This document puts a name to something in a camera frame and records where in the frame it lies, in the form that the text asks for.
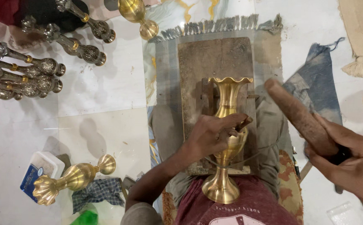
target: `hand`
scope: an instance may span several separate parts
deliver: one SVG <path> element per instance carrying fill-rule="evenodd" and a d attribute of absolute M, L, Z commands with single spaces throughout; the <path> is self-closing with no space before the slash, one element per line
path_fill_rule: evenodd
<path fill-rule="evenodd" d="M 309 155 L 310 162 L 329 181 L 354 193 L 363 201 L 363 136 L 341 125 L 329 122 L 319 115 L 314 115 L 314 117 L 336 143 L 351 150 L 353 157 L 337 166 L 317 155 L 308 146 L 305 152 Z"/>
<path fill-rule="evenodd" d="M 237 130 L 241 130 L 252 121 L 251 117 L 243 113 L 234 113 L 223 118 L 201 115 L 180 152 L 190 164 L 223 151 L 227 148 L 227 138 L 238 136 Z"/>

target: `t-shirt graphic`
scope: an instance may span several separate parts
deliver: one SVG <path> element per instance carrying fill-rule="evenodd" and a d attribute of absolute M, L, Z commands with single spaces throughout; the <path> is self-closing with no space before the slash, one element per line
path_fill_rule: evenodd
<path fill-rule="evenodd" d="M 209 225 L 265 225 L 256 219 L 240 214 L 231 217 L 216 218 Z"/>

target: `maroon t-shirt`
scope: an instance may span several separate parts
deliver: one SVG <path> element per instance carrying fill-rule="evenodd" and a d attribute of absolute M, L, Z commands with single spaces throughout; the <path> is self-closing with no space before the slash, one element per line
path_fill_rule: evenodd
<path fill-rule="evenodd" d="M 209 200 L 201 190 L 204 178 L 194 180 L 178 209 L 176 225 L 298 225 L 256 176 L 232 176 L 240 197 L 232 204 Z"/>

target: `plaid cloth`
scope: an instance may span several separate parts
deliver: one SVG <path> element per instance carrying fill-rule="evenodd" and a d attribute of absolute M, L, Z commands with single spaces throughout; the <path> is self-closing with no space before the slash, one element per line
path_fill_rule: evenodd
<path fill-rule="evenodd" d="M 87 203 L 97 203 L 104 200 L 111 205 L 124 206 L 124 202 L 119 195 L 121 192 L 120 178 L 95 180 L 87 185 L 85 189 L 75 191 L 72 194 L 73 214 L 79 212 Z"/>

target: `wooden handle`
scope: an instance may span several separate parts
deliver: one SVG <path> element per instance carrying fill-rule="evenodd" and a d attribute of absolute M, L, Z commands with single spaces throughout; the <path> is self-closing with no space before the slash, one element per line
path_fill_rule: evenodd
<path fill-rule="evenodd" d="M 337 154 L 338 148 L 326 130 L 309 113 L 307 108 L 290 95 L 277 80 L 268 79 L 265 82 L 265 89 L 318 155 L 327 157 Z"/>

